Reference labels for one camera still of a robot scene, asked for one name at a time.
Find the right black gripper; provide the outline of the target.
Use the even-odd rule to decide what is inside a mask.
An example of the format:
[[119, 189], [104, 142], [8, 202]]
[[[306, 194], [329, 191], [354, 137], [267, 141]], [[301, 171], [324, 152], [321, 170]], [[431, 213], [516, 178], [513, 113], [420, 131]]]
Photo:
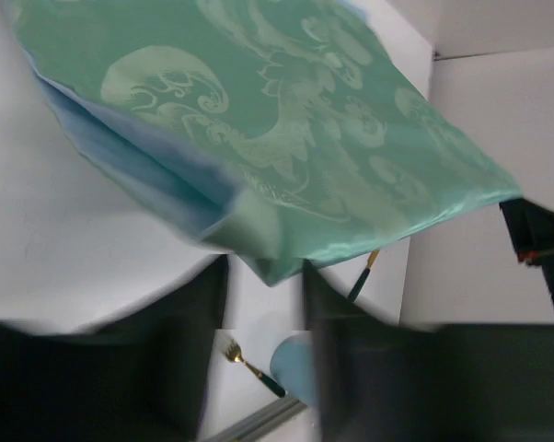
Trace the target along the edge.
[[524, 198], [500, 208], [517, 260], [542, 269], [554, 306], [554, 212]]

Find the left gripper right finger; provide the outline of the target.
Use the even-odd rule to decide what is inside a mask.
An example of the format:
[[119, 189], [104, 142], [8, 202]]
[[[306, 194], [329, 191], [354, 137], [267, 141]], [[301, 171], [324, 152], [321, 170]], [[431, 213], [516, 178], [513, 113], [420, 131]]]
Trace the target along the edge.
[[325, 441], [554, 441], [554, 325], [383, 322], [302, 271]]

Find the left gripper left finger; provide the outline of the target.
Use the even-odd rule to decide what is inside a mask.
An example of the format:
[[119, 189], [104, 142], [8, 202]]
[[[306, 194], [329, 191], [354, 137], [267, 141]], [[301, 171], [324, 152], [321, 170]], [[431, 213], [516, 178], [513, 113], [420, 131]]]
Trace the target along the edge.
[[77, 334], [0, 322], [0, 441], [192, 441], [202, 424], [229, 260]]

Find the blue mug white inside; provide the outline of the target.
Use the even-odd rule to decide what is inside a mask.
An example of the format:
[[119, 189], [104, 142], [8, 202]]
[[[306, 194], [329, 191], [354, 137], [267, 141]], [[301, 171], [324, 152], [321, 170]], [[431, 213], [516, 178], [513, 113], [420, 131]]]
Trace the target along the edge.
[[283, 340], [273, 352], [270, 371], [275, 380], [305, 405], [317, 408], [312, 342], [308, 331]]

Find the green patterned cloth napkin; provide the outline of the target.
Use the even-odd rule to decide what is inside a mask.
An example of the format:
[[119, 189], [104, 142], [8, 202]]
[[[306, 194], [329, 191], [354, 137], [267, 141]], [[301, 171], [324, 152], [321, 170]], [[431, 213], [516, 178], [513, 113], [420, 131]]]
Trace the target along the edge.
[[78, 152], [268, 285], [520, 188], [340, 1], [12, 1]]

